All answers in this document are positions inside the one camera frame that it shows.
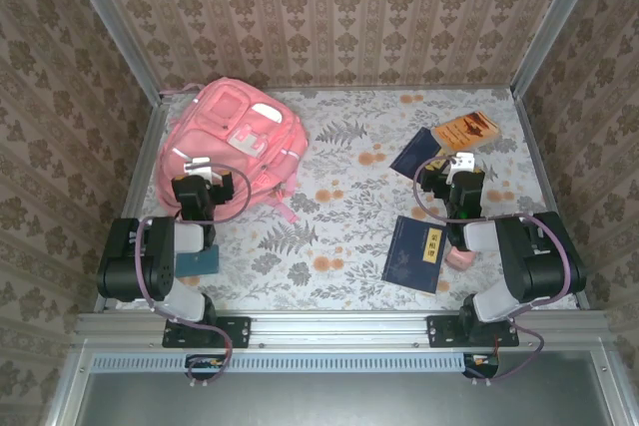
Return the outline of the pink school backpack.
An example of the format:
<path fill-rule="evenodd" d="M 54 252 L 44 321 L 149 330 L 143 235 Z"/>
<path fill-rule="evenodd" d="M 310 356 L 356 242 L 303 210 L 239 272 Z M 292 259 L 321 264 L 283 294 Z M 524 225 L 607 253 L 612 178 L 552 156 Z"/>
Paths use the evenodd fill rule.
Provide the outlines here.
<path fill-rule="evenodd" d="M 309 146 L 300 117 L 282 102 L 236 79 L 206 86 L 178 118 L 156 159 L 156 196 L 170 214 L 178 211 L 171 180 L 184 175 L 186 161 L 208 157 L 213 173 L 235 170 L 233 198 L 215 209 L 215 219 L 248 207 L 273 207 L 286 221 L 298 217 L 285 205 L 293 195 Z"/>

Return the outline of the orange book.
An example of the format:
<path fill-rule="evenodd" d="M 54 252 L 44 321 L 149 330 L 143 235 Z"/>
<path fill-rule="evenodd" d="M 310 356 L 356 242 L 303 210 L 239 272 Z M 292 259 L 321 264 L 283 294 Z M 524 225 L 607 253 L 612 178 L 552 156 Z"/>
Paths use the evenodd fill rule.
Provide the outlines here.
<path fill-rule="evenodd" d="M 447 154 L 471 152 L 495 141 L 500 129 L 482 111 L 474 111 L 430 129 L 433 138 Z"/>

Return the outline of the small dark blue book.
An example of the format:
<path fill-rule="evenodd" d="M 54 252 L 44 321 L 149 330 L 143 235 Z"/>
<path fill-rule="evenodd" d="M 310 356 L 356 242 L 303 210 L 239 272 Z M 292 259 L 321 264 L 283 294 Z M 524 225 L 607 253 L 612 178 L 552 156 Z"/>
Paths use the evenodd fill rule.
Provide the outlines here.
<path fill-rule="evenodd" d="M 390 164 L 396 173 L 412 180 L 418 167 L 428 159 L 443 157 L 445 152 L 427 128 L 421 128 Z"/>

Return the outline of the pink pencil case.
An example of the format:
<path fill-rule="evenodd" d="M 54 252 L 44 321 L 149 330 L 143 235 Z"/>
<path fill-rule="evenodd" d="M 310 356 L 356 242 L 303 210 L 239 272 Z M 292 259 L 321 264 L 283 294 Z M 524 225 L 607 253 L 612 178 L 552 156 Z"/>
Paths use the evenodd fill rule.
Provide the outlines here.
<path fill-rule="evenodd" d="M 465 251 L 453 246 L 444 261 L 455 270 L 466 271 L 472 266 L 475 257 L 476 253 L 474 251 Z"/>

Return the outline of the teal notebook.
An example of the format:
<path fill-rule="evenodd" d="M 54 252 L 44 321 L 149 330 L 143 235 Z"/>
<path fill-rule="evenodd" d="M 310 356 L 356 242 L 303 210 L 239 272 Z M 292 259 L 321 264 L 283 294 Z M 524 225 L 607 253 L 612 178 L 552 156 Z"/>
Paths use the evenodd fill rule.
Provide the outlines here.
<path fill-rule="evenodd" d="M 198 252 L 181 252 L 176 255 L 175 277 L 185 278 L 219 272 L 219 246 Z"/>

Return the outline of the large blue book yellow label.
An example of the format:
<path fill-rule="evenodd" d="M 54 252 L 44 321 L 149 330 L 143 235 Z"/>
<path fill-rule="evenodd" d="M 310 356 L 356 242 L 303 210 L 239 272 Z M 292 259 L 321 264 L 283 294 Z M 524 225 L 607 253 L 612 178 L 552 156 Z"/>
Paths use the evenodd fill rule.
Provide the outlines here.
<path fill-rule="evenodd" d="M 435 294 L 446 240 L 447 230 L 444 226 L 399 216 L 381 279 Z"/>

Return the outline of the floral table cover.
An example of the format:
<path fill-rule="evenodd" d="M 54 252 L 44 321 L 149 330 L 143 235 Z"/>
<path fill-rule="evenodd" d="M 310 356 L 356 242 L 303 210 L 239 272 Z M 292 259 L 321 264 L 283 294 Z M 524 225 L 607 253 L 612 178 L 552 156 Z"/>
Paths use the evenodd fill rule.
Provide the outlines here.
<path fill-rule="evenodd" d="M 458 271 L 443 266 L 434 292 L 382 278 L 395 222 L 442 213 L 430 195 L 415 196 L 392 162 L 420 130 L 480 111 L 499 138 L 477 152 L 486 181 L 486 214 L 545 210 L 542 189 L 509 89 L 282 90 L 309 135 L 296 190 L 298 220 L 257 205 L 217 229 L 220 269 L 188 285 L 227 310 L 455 309 L 501 274 L 499 255 L 479 255 Z"/>

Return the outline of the grey metal panel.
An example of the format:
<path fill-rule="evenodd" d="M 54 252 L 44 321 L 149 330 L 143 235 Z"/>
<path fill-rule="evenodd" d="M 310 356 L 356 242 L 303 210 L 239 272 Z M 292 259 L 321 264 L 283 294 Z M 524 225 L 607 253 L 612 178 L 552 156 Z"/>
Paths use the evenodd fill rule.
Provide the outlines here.
<path fill-rule="evenodd" d="M 236 353 L 407 353 L 238 350 Z M 63 368 L 45 426 L 639 426 L 639 401 L 610 344 L 502 349 L 489 381 L 463 372 L 93 373 L 82 346 Z"/>

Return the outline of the aluminium frame bar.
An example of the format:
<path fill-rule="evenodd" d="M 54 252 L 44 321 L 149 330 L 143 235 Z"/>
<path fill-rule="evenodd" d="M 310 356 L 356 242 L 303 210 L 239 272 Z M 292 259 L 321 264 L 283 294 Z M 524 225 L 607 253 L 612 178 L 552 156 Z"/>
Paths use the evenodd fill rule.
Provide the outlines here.
<path fill-rule="evenodd" d="M 525 105 L 523 103 L 523 100 L 519 96 L 512 94 L 512 97 L 513 97 L 515 110 L 517 112 L 517 116 L 519 119 L 519 123 L 523 131 L 525 142 L 529 150 L 530 158 L 535 170 L 535 174 L 537 176 L 537 180 L 540 185 L 540 189 L 542 192 L 545 205 L 551 211 L 555 211 L 558 213 L 558 206 L 555 199 L 555 195 L 553 193 L 549 178 L 547 176 L 543 159 L 540 154 L 537 142 L 535 140 L 533 129 L 531 127 L 529 118 L 527 116 Z"/>
<path fill-rule="evenodd" d="M 139 217 L 142 213 L 155 158 L 164 135 L 170 109 L 170 97 L 162 96 L 153 109 L 137 157 L 129 190 L 121 211 L 121 217 Z"/>
<path fill-rule="evenodd" d="M 187 92 L 195 92 L 199 84 L 190 84 L 191 87 L 186 90 L 165 90 L 161 91 L 161 95 L 177 95 Z M 487 84 L 487 85 L 392 85 L 392 86 L 318 86 L 318 87 L 265 87 L 261 88 L 262 92 L 272 94 L 277 92 L 362 92 L 362 91 L 374 91 L 374 92 L 399 92 L 399 91 L 443 91 L 443 90 L 462 90 L 462 91 L 475 91 L 475 90 L 506 90 L 512 92 L 511 86 L 506 84 Z"/>

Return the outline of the wide aluminium mounting rail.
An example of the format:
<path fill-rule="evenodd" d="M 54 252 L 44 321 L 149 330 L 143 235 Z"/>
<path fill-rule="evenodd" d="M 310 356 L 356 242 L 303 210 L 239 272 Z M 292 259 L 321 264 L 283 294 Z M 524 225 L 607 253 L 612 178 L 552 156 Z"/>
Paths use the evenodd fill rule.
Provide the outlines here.
<path fill-rule="evenodd" d="M 446 311 L 237 311 L 251 320 L 249 350 L 424 350 Z M 547 350 L 587 350 L 612 343 L 605 315 L 592 310 L 536 310 L 516 319 L 543 336 Z M 112 350 L 159 348 L 165 320 L 144 310 L 82 314 L 72 345 Z"/>

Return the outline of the aluminium frame post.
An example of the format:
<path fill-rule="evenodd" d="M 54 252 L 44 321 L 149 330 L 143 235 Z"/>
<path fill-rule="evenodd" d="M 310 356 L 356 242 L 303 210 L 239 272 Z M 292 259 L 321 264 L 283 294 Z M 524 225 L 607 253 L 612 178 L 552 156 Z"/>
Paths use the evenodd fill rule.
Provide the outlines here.
<path fill-rule="evenodd" d="M 139 43 L 134 38 L 132 29 L 127 25 L 125 14 L 118 7 L 117 0 L 90 0 L 90 2 L 151 106 L 157 108 L 162 102 L 161 88 L 152 73 L 150 62 L 145 58 Z"/>
<path fill-rule="evenodd" d="M 515 100 L 520 100 L 530 87 L 577 2 L 578 0 L 551 1 L 511 82 L 511 93 Z"/>

